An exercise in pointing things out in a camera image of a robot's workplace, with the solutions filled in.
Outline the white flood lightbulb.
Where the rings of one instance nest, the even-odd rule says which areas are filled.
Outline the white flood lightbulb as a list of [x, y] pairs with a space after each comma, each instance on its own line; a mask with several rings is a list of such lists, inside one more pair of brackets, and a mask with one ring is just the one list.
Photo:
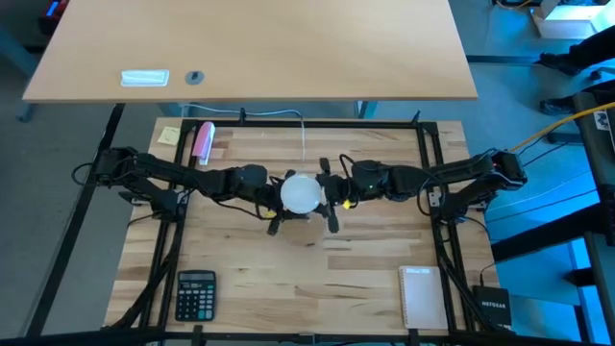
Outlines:
[[287, 178], [281, 188], [283, 206], [294, 213], [310, 213], [320, 205], [321, 186], [306, 175], [293, 175]]

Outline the black Netgear router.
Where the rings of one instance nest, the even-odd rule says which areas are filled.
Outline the black Netgear router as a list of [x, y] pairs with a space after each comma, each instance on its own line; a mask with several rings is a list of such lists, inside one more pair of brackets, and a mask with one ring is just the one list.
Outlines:
[[510, 329], [511, 308], [507, 289], [474, 285], [473, 293], [483, 312], [500, 327]]

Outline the yellow sticky note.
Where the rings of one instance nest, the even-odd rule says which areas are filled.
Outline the yellow sticky note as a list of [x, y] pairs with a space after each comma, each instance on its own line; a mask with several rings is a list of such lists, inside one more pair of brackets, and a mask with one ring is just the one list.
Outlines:
[[181, 129], [175, 127], [164, 127], [158, 138], [158, 143], [176, 146], [181, 137]]

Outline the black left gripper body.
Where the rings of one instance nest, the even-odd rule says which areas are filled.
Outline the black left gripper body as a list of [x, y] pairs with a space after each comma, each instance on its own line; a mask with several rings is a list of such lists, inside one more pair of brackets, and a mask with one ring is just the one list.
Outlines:
[[266, 172], [256, 172], [252, 174], [252, 184], [254, 185], [254, 206], [256, 218], [260, 220], [271, 220], [265, 217], [269, 210], [277, 214], [283, 213], [283, 202], [281, 197], [284, 179], [268, 176]]

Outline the black desk calculator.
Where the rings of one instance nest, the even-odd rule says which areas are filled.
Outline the black desk calculator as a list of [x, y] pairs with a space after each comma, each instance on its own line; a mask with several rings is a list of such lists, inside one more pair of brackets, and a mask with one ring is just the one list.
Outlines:
[[185, 270], [178, 273], [174, 317], [179, 322], [210, 322], [215, 318], [216, 273]]

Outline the white spiral notebook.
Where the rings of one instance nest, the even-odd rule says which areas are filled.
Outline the white spiral notebook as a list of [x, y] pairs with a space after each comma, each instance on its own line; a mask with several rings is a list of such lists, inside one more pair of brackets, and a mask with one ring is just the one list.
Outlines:
[[448, 329], [438, 267], [401, 266], [399, 282], [403, 320], [407, 329]]

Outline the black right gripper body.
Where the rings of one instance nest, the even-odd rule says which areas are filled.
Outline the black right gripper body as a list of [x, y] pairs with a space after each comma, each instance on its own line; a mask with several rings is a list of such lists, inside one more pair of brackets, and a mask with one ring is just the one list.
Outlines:
[[316, 176], [316, 182], [322, 187], [325, 196], [325, 203], [316, 207], [316, 212], [321, 216], [328, 216], [329, 209], [342, 207], [346, 200], [351, 202], [351, 209], [358, 206], [357, 184], [351, 177], [320, 173]]

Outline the white box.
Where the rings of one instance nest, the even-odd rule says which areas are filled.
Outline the white box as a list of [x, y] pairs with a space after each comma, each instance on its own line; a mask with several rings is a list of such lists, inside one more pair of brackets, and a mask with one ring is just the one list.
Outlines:
[[615, 0], [593, 0], [591, 6], [561, 1], [543, 0], [529, 11], [542, 38], [586, 39], [615, 25]]

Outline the black aluminium frame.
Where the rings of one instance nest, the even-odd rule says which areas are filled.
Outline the black aluminium frame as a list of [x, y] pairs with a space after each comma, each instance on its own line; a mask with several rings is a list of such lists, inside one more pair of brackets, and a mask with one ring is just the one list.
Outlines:
[[[91, 163], [115, 148], [111, 142], [123, 112], [116, 105]], [[170, 149], [154, 148], [158, 159], [201, 171], [248, 164], [284, 179], [289, 169], [316, 180], [320, 158], [333, 175], [344, 174], [341, 154], [353, 161], [380, 161], [419, 168], [470, 159], [444, 158], [434, 122], [374, 122], [309, 119], [299, 126], [283, 118], [218, 118], [213, 156], [199, 167], [191, 155], [198, 118], [177, 119], [181, 137]], [[268, 221], [247, 212], [254, 205], [232, 199], [229, 208], [193, 191], [185, 216], [176, 223], [152, 219], [133, 225], [120, 264], [119, 291], [125, 313], [110, 327], [75, 334], [45, 334], [43, 329], [91, 197], [90, 167], [61, 247], [24, 336], [0, 340], [0, 346], [134, 346], [164, 340], [319, 342], [390, 342], [417, 346], [603, 346], [585, 342], [519, 336], [495, 325], [469, 290], [464, 252], [457, 238], [444, 242], [436, 218], [444, 192], [468, 182], [429, 188], [415, 198], [338, 206], [339, 232], [315, 210], [308, 219], [284, 221], [269, 235]], [[436, 266], [440, 270], [447, 330], [407, 329], [404, 325], [399, 268]], [[179, 322], [174, 317], [178, 273], [216, 273], [216, 313], [210, 322]]]

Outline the light wooden desk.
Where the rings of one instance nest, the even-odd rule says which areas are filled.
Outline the light wooden desk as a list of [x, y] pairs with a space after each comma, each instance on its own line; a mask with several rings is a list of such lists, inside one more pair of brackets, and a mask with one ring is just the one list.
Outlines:
[[[165, 69], [164, 87], [123, 70]], [[188, 85], [185, 75], [202, 71]], [[448, 0], [70, 0], [24, 99], [474, 100]]]

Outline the black computer tower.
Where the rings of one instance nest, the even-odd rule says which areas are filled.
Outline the black computer tower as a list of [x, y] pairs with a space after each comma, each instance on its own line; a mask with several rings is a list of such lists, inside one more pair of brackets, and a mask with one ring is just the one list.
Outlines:
[[56, 31], [70, 0], [48, 0], [43, 14], [37, 19], [39, 31], [50, 37]]

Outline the pink stapler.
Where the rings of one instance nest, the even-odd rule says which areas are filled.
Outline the pink stapler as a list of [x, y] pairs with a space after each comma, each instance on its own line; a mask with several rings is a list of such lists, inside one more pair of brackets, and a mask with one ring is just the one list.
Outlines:
[[207, 165], [209, 162], [215, 130], [215, 125], [210, 121], [206, 121], [201, 125], [196, 134], [191, 155], [197, 159], [200, 165]]

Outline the person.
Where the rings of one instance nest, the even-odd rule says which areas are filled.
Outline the person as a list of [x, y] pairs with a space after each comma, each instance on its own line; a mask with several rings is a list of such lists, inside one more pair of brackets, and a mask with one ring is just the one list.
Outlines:
[[[572, 45], [565, 54], [541, 53], [538, 64], [574, 77], [597, 63], [615, 59], [615, 25]], [[583, 90], [591, 93], [599, 105], [615, 102], [615, 79]], [[539, 102], [539, 111], [546, 115], [576, 113], [574, 97], [550, 98]]]

